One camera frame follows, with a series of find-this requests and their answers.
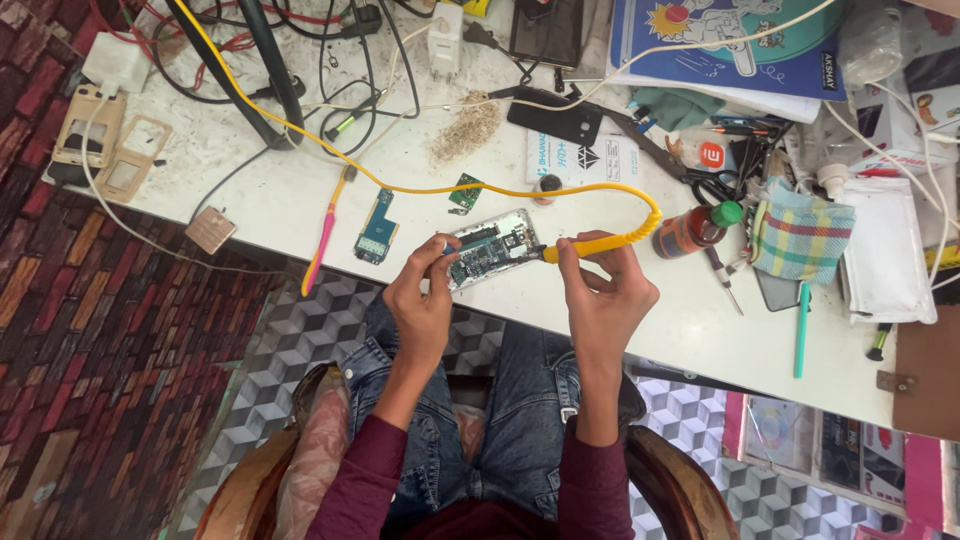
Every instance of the green bottle cap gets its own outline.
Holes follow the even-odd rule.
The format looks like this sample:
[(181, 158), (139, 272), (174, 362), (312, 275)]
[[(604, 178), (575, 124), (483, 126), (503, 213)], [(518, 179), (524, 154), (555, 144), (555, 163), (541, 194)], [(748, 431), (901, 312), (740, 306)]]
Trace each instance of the green bottle cap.
[(713, 207), (710, 211), (710, 220), (712, 220), (717, 227), (729, 227), (734, 223), (738, 223), (742, 217), (743, 209), (734, 201), (724, 201)]

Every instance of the blue notebook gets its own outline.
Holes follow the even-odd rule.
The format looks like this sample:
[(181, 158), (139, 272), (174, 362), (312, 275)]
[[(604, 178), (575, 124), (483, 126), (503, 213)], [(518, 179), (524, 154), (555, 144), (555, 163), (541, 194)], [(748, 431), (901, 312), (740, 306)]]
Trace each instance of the blue notebook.
[[(808, 12), (822, 0), (615, 0), (611, 64), (651, 47), (709, 43), (757, 34)], [(835, 2), (782, 32), (715, 50), (651, 53), (628, 71), (671, 81), (734, 86), (844, 101), (837, 65), (843, 3)]]

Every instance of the maroon sleeve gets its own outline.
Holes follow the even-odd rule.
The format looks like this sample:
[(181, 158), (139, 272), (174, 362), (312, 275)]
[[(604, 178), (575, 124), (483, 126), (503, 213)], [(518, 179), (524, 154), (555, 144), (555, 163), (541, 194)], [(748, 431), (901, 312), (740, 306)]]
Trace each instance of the maroon sleeve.
[(590, 446), (578, 440), (576, 432), (577, 417), (572, 416), (566, 422), (560, 461), (560, 537), (634, 538), (623, 444)]
[(367, 416), (340, 462), (305, 540), (379, 538), (406, 449), (406, 431)]

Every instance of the teal pen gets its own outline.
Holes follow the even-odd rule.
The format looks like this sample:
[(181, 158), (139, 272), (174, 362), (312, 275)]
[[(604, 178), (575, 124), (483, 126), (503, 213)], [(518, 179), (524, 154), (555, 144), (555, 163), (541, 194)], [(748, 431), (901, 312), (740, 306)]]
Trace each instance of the teal pen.
[(806, 344), (806, 311), (810, 307), (810, 283), (800, 285), (800, 322), (797, 325), (797, 357), (793, 361), (793, 378), (804, 377), (804, 346)]

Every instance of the blue jeans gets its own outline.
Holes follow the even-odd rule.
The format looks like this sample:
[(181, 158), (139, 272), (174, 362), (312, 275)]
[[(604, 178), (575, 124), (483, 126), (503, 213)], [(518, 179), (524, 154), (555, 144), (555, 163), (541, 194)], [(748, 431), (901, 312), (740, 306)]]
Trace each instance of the blue jeans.
[[(339, 362), (350, 395), (350, 440), (373, 410), (399, 348), (381, 295), (367, 308), (367, 340)], [(423, 389), (388, 522), (419, 521), (464, 498), (517, 504), (557, 520), (564, 423), (580, 408), (580, 378), (568, 337), (507, 323), (487, 406), (483, 447), (465, 463), (443, 365)]]

